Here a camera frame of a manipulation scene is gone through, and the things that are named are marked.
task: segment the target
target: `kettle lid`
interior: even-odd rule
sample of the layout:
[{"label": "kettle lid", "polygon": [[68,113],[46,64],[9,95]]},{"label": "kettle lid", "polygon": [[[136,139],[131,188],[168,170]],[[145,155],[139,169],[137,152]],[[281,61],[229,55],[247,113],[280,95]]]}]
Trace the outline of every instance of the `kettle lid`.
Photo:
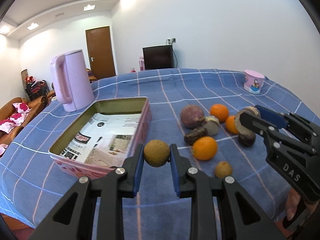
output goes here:
[{"label": "kettle lid", "polygon": [[64,53],[63,55],[67,56],[67,55],[75,54],[75,53],[78,53],[81,51],[83,51],[83,50],[82,49],[72,50],[72,51]]}]

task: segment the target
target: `tv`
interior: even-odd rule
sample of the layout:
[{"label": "tv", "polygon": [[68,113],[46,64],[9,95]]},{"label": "tv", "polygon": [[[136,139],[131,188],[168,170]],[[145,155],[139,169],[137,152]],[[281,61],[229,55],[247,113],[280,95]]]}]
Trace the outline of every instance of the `tv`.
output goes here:
[{"label": "tv", "polygon": [[146,70],[174,68],[172,45],[146,47],[142,49]]}]

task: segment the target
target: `dried fruit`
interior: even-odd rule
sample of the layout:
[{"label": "dried fruit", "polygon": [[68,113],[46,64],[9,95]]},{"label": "dried fruit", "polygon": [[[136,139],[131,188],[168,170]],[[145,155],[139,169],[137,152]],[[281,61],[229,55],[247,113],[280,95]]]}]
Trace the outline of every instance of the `dried fruit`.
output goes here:
[{"label": "dried fruit", "polygon": [[194,129],[201,126],[204,122],[204,112],[199,106],[186,106],[180,113],[180,119],[183,126]]},{"label": "dried fruit", "polygon": [[218,144],[215,139],[205,136],[193,144],[192,155],[201,161],[207,161],[213,158],[218,150]]},{"label": "dried fruit", "polygon": [[226,106],[215,104],[210,108],[210,114],[219,119],[219,122],[224,122],[229,116],[229,110]]},{"label": "dried fruit", "polygon": [[189,145],[193,145],[196,140],[207,135],[208,135],[207,129],[202,126],[199,128],[195,128],[191,132],[187,133],[184,136],[184,141]]}]

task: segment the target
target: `human hand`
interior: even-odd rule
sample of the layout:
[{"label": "human hand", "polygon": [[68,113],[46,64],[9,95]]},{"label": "human hand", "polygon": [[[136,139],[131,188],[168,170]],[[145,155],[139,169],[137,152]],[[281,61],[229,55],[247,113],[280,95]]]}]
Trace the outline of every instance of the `human hand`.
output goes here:
[{"label": "human hand", "polygon": [[[287,203],[285,204],[285,212],[287,214],[288,221],[290,221],[294,217],[295,213],[297,212],[297,207],[298,207],[300,200],[301,200],[301,196],[299,195],[298,192],[296,192],[292,188],[289,191]],[[313,205],[309,205],[309,204],[305,203],[310,215],[316,210],[318,203],[319,203],[319,201]]]}]

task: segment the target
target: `pink floral cushion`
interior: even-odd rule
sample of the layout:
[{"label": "pink floral cushion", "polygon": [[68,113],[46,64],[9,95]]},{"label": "pink floral cushion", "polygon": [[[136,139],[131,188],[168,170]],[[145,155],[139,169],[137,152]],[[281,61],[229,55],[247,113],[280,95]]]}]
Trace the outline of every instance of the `pink floral cushion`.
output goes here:
[{"label": "pink floral cushion", "polygon": [[20,114],[30,112],[30,108],[26,103],[13,103],[12,105],[16,108],[16,111]]},{"label": "pink floral cushion", "polygon": [[19,126],[19,125],[9,119],[0,121],[0,130],[4,131],[5,133],[10,133],[11,130],[16,126]]},{"label": "pink floral cushion", "polygon": [[5,152],[5,149],[7,149],[7,147],[8,147],[8,145],[6,145],[6,144],[0,144],[0,156],[2,155],[2,154],[4,154],[4,152]]},{"label": "pink floral cushion", "polygon": [[20,114],[20,113],[15,113],[10,116],[10,120],[14,121],[16,124],[22,124],[24,120],[27,118],[28,114]]}]

